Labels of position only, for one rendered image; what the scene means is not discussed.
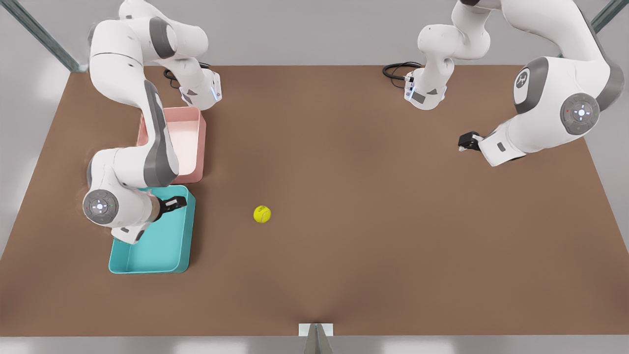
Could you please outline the pink plastic tray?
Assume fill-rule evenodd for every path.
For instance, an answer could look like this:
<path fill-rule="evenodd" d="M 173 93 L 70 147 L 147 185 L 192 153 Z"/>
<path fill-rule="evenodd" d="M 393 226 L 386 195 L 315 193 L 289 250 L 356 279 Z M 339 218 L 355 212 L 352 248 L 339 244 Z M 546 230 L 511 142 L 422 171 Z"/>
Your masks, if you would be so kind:
<path fill-rule="evenodd" d="M 164 113 L 179 161 L 179 175 L 173 184 L 197 183 L 203 176 L 206 121 L 196 107 L 164 108 Z"/>

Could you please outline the teal plastic tray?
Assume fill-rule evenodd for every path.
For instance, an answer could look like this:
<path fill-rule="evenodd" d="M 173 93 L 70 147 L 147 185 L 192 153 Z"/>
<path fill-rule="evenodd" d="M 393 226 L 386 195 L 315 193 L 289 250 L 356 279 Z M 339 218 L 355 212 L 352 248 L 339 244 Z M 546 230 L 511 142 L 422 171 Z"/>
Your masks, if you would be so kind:
<path fill-rule="evenodd" d="M 195 196 L 181 184 L 145 190 L 162 200 L 185 197 L 187 205 L 162 215 L 147 228 L 137 244 L 114 240 L 109 271 L 118 275 L 185 272 L 190 260 Z"/>

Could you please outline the silver frame post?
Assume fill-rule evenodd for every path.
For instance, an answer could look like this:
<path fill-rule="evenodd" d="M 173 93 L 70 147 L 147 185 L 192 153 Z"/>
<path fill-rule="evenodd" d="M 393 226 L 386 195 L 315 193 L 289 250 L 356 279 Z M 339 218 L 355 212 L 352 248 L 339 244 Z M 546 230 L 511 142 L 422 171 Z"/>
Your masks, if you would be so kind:
<path fill-rule="evenodd" d="M 601 10 L 593 18 L 588 18 L 584 13 L 583 9 L 579 6 L 578 3 L 575 2 L 577 9 L 579 9 L 580 14 L 582 14 L 584 21 L 588 25 L 588 29 L 591 32 L 591 37 L 595 41 L 597 48 L 602 55 L 604 60 L 609 61 L 609 56 L 605 52 L 604 47 L 600 44 L 600 40 L 598 38 L 599 32 L 608 25 L 625 7 L 629 6 L 629 0 L 605 0 L 606 4 L 602 7 Z"/>
<path fill-rule="evenodd" d="M 0 0 L 0 5 L 70 72 L 87 72 L 88 66 L 78 63 L 17 0 Z"/>
<path fill-rule="evenodd" d="M 304 354 L 333 354 L 328 337 L 333 336 L 333 324 L 299 324 L 300 337 L 306 337 Z"/>

